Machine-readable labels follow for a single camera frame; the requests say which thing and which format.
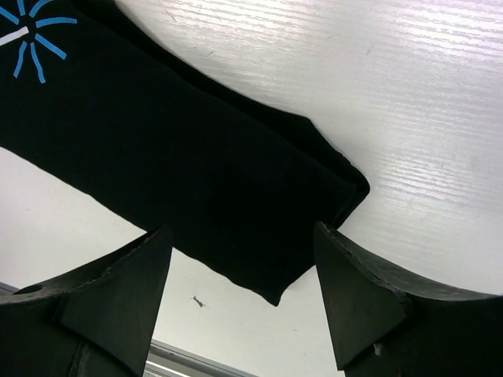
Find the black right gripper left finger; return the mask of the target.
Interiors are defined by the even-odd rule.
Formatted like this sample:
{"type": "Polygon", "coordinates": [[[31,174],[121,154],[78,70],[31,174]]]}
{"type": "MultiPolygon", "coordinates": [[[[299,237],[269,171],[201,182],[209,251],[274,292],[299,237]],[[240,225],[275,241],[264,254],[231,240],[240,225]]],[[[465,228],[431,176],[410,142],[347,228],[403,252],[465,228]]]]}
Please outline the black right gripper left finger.
{"type": "Polygon", "coordinates": [[[1,297],[3,376],[141,376],[172,254],[159,227],[1,297]]]}

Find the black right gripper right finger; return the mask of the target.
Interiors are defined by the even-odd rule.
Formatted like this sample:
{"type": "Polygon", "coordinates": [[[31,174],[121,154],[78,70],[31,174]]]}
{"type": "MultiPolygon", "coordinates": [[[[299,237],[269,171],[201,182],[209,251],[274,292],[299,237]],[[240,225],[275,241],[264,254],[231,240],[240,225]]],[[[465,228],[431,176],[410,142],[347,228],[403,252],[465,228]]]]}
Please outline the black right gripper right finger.
{"type": "Polygon", "coordinates": [[[347,376],[499,376],[502,298],[443,284],[317,223],[336,366],[347,376]]]}

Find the black t-shirt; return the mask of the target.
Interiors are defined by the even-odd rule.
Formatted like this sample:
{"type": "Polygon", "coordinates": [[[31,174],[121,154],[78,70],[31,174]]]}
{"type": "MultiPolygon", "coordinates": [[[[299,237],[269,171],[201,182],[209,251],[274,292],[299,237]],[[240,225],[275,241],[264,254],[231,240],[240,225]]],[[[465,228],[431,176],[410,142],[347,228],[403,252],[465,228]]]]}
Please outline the black t-shirt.
{"type": "Polygon", "coordinates": [[[364,175],[305,117],[159,46],[113,1],[4,1],[1,146],[277,306],[364,175]]]}

